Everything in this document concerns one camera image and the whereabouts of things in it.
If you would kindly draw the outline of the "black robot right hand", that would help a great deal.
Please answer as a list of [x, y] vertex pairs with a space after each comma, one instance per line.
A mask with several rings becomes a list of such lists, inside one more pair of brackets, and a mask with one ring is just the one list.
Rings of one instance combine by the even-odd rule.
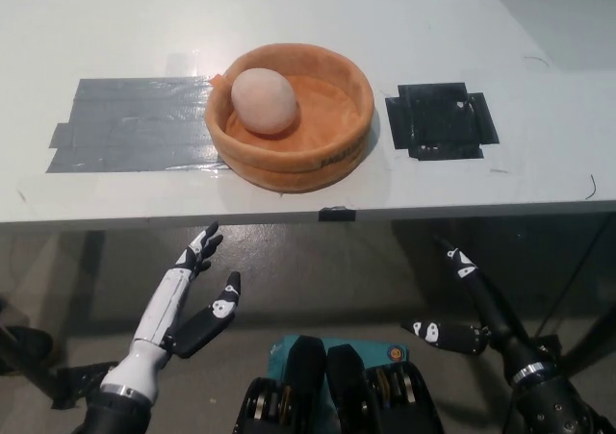
[[514, 389], [557, 377], [554, 358], [529, 337], [489, 277], [459, 247], [442, 237], [435, 241], [454, 279], [468, 293], [480, 326], [414, 319], [403, 322], [401, 327], [441, 350], [476, 356], [492, 347], [503, 361], [505, 380]]

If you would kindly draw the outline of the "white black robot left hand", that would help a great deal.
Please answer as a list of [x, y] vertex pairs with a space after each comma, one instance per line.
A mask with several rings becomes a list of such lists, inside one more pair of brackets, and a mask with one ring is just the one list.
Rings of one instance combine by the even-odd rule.
[[209, 268], [209, 258], [222, 239], [218, 224], [210, 224], [167, 270], [141, 316], [128, 354], [103, 378], [103, 393], [153, 406], [159, 393], [159, 372], [169, 359], [192, 357], [234, 319], [241, 297], [241, 276], [236, 271], [230, 273], [211, 304], [183, 324], [178, 323], [191, 284]]

